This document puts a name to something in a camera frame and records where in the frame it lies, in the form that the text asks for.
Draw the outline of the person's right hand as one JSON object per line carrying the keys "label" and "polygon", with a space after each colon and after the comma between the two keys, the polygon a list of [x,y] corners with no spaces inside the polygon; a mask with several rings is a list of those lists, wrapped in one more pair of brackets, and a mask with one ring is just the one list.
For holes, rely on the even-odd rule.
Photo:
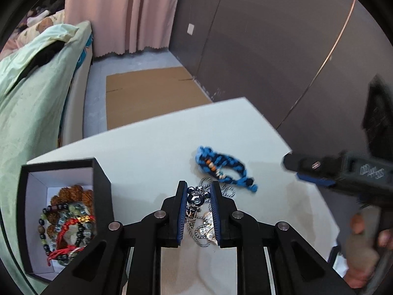
{"label": "person's right hand", "polygon": [[346,241],[345,282],[360,294],[383,294],[392,280],[392,229],[374,236],[371,219],[357,212]]}

